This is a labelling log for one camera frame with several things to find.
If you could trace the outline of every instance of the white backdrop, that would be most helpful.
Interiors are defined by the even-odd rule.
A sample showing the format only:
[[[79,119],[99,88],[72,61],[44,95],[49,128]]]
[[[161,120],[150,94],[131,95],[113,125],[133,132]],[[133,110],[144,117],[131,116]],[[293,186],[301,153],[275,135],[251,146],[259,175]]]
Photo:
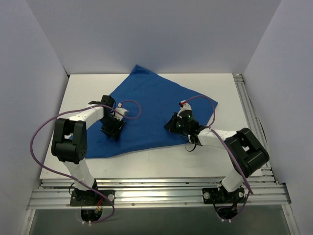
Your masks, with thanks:
[[[0,7],[0,234],[17,235],[40,168],[29,153],[31,135],[59,111],[67,76],[24,0]],[[35,139],[43,161],[52,126]]]
[[[282,0],[245,73],[301,235],[313,232],[313,1]]]
[[[243,73],[280,0],[26,0],[68,74]]]

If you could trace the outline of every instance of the blue towel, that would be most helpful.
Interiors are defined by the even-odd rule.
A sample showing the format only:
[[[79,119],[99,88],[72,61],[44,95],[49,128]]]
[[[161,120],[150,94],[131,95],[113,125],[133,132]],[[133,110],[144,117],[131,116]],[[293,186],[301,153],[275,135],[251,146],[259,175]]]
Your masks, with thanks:
[[[124,125],[118,141],[108,138],[100,131],[98,121],[87,130],[88,152],[86,158],[107,158],[136,150],[183,144],[185,141],[177,134],[165,130],[164,125],[174,112],[179,111],[178,103],[200,93],[171,82],[154,72],[136,65],[132,73],[119,85],[111,96],[116,103],[132,99],[142,108],[137,119],[124,119]],[[213,110],[205,98],[189,101],[195,120],[206,125]],[[138,107],[134,103],[124,103],[129,110],[128,116],[136,116]]]

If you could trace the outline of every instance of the white table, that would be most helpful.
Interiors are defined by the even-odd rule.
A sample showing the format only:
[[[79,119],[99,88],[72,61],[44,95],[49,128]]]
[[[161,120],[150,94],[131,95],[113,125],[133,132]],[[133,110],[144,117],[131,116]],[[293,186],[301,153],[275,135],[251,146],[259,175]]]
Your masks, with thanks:
[[[160,75],[218,101],[212,128],[240,130],[247,127],[232,74]],[[92,100],[100,100],[102,95],[110,94],[127,76],[128,74],[71,75],[60,112],[81,109]],[[67,168],[51,154],[51,143],[45,165],[69,174]],[[141,150],[112,158],[87,159],[87,165],[93,177],[98,179],[223,177],[232,169],[229,156],[223,149],[202,146],[193,152],[187,152],[183,145]],[[262,173],[257,170],[253,175],[262,176]],[[45,169],[40,175],[40,179],[59,178],[64,177]]]

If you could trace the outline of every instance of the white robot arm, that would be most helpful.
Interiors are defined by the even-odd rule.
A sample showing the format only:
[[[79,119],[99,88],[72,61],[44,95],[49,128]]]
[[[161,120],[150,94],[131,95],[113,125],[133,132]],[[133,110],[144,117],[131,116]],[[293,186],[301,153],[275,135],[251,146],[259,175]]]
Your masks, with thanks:
[[[115,104],[111,96],[104,95],[100,102],[92,101],[87,107],[97,104],[113,107]],[[125,115],[128,110],[122,108],[119,103],[116,110]],[[105,107],[94,107],[82,111],[69,118],[56,120],[52,139],[51,152],[68,168],[71,176],[79,179],[87,186],[97,189],[97,182],[89,172],[85,155],[87,153],[87,129],[95,122],[102,122],[101,131],[108,137],[118,140],[119,134],[125,122],[118,113],[112,113]],[[86,187],[75,182],[75,194],[78,200],[95,201],[96,194]]]
[[[188,137],[188,141],[195,146],[209,145],[222,149],[226,147],[238,163],[245,178],[269,160],[267,151],[248,128],[239,131],[211,130],[194,120],[191,106],[185,100],[179,105],[180,111],[174,113],[171,120],[164,126],[169,132]],[[232,164],[234,168],[219,184],[219,193],[216,195],[219,202],[222,199],[225,203],[227,198],[243,192],[241,186],[244,179],[233,161]]]

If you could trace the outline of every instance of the purple cable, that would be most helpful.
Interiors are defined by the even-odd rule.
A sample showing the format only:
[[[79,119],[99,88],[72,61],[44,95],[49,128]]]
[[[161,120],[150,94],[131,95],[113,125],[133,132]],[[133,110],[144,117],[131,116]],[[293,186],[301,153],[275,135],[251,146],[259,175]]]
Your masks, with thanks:
[[[186,102],[188,102],[189,100],[192,100],[192,99],[194,99],[194,98],[198,98],[198,97],[206,98],[207,100],[210,101],[210,103],[211,103],[211,105],[212,105],[212,108],[213,108],[213,120],[212,120],[212,122],[206,127],[206,128],[211,128],[211,126],[212,126],[213,123],[215,122],[215,108],[214,108],[214,104],[213,104],[211,98],[209,98],[209,97],[207,97],[207,96],[205,96],[205,95],[200,94],[200,95],[196,95],[196,96],[194,96],[194,97],[191,97],[191,98],[187,99]]]
[[[88,188],[89,190],[91,190],[91,191],[93,191],[93,192],[99,194],[101,197],[103,197],[104,199],[106,199],[106,200],[111,204],[111,206],[112,206],[112,213],[109,214],[108,216],[102,218],[102,219],[99,219],[99,220],[97,220],[97,221],[91,222],[91,224],[99,223],[99,222],[102,222],[102,221],[104,221],[104,220],[110,218],[110,217],[114,214],[114,212],[115,212],[115,208],[114,208],[113,202],[112,202],[109,198],[107,198],[105,195],[103,195],[102,193],[100,193],[99,191],[97,191],[97,190],[95,190],[95,189],[93,189],[93,188],[87,186],[87,185],[84,184],[83,182],[80,182],[79,179],[77,179],[77,178],[75,178],[75,177],[73,177],[73,176],[71,176],[71,175],[67,175],[67,174],[61,173],[61,172],[59,172],[59,171],[53,170],[53,169],[51,169],[51,168],[45,166],[43,163],[41,163],[41,162],[36,158],[35,153],[34,153],[34,150],[33,150],[34,139],[35,139],[36,135],[38,134],[38,132],[39,132],[45,125],[47,125],[47,124],[48,124],[49,122],[51,122],[52,120],[58,118],[59,116],[62,116],[62,115],[65,115],[65,114],[71,114],[71,113],[82,112],[82,111],[85,111],[85,110],[88,110],[88,109],[91,109],[91,108],[105,107],[105,108],[108,108],[108,109],[113,110],[114,112],[120,114],[122,117],[128,118],[128,119],[136,119],[136,118],[138,118],[138,117],[141,115],[141,107],[140,107],[140,105],[139,105],[136,101],[134,101],[134,100],[125,100],[125,101],[123,101],[122,103],[124,103],[124,102],[133,102],[133,103],[135,103],[136,105],[138,105],[139,113],[138,113],[138,115],[137,115],[136,117],[128,117],[128,116],[125,116],[125,115],[119,113],[119,112],[118,112],[117,110],[115,110],[114,108],[112,108],[112,107],[110,107],[110,106],[107,106],[107,105],[102,105],[102,104],[93,105],[93,106],[91,106],[91,107],[87,107],[87,108],[84,108],[84,109],[66,111],[66,112],[60,113],[60,114],[58,114],[58,115],[56,115],[56,116],[54,116],[54,117],[48,119],[47,121],[45,121],[45,122],[35,131],[35,133],[33,134],[33,136],[31,137],[31,140],[30,140],[30,144],[29,144],[30,154],[31,154],[31,156],[33,157],[34,161],[35,161],[38,165],[40,165],[42,168],[44,168],[44,169],[46,169],[46,170],[48,170],[48,171],[51,171],[51,172],[53,172],[53,173],[55,173],[55,174],[63,175],[63,176],[65,176],[65,177],[68,177],[68,178],[71,178],[71,179],[77,181],[77,182],[80,183],[82,186],[84,186],[84,187]]]

